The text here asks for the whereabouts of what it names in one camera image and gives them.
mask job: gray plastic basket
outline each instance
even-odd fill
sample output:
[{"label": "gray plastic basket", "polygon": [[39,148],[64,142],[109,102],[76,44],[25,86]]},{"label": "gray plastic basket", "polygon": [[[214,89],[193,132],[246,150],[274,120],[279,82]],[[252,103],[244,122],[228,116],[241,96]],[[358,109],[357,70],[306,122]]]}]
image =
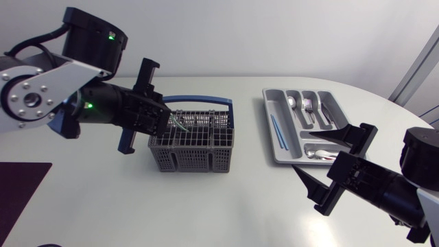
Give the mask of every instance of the gray plastic basket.
[{"label": "gray plastic basket", "polygon": [[201,95],[164,97],[171,102],[225,104],[228,111],[173,111],[189,132],[168,121],[163,136],[150,137],[148,147],[161,172],[228,172],[232,156],[234,124],[231,99]]}]

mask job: table surface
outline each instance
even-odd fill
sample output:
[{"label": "table surface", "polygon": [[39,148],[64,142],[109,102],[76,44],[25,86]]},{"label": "table surface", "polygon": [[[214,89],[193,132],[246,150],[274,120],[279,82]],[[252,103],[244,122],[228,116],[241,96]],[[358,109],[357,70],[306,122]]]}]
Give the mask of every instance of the table surface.
[{"label": "table surface", "polygon": [[[131,88],[135,80],[111,82]],[[274,162],[262,89],[331,91],[351,124],[378,127],[368,159],[396,172],[405,130],[429,127],[417,116],[367,91],[313,78],[154,78],[153,84],[163,95],[233,100],[230,172],[160,173],[147,135],[138,134],[136,152],[123,155],[117,151],[121,128],[111,125],[82,124],[76,140],[63,139],[47,126],[5,133],[0,135],[2,161],[54,165],[4,246],[413,245],[405,239],[408,228],[395,226],[386,213],[349,192],[329,217],[313,209],[294,170]],[[327,167],[305,171],[330,183]]]}]

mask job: cutlery tray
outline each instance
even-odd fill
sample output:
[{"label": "cutlery tray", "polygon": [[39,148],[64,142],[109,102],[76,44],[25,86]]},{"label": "cutlery tray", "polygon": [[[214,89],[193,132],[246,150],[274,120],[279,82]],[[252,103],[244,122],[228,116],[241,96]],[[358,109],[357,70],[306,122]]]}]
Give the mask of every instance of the cutlery tray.
[{"label": "cutlery tray", "polygon": [[[288,97],[296,100],[292,109]],[[329,152],[349,149],[310,135],[310,132],[336,130],[348,124],[348,119],[330,91],[298,89],[263,89],[263,98],[270,128],[274,159],[277,163],[332,165],[332,160],[308,158],[306,150],[326,150]],[[313,123],[305,111],[304,99],[312,102]],[[271,115],[277,121],[288,150],[281,148]]]}]

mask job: blue handle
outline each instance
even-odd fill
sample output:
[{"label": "blue handle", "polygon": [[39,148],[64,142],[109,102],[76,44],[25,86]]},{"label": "blue handle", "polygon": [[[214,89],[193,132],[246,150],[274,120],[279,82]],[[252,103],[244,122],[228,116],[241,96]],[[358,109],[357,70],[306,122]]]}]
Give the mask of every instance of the blue handle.
[{"label": "blue handle", "polygon": [[163,102],[206,102],[212,104],[226,105],[228,106],[228,114],[230,116],[230,127],[235,128],[235,125],[233,123],[233,102],[231,99],[204,95],[173,95],[163,97]]}]

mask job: metal screw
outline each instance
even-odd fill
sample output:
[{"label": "metal screw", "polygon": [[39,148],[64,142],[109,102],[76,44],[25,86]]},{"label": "metal screw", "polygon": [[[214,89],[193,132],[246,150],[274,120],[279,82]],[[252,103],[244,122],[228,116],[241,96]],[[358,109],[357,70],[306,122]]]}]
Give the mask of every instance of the metal screw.
[{"label": "metal screw", "polygon": [[11,77],[7,73],[4,73],[3,75],[1,75],[1,79],[3,79],[4,81],[8,81],[11,80]]},{"label": "metal screw", "polygon": [[12,102],[17,102],[18,100],[19,100],[19,97],[17,95],[11,96],[11,101]]},{"label": "metal screw", "polygon": [[27,82],[23,83],[23,89],[29,89],[29,88],[30,88],[29,83]]}]

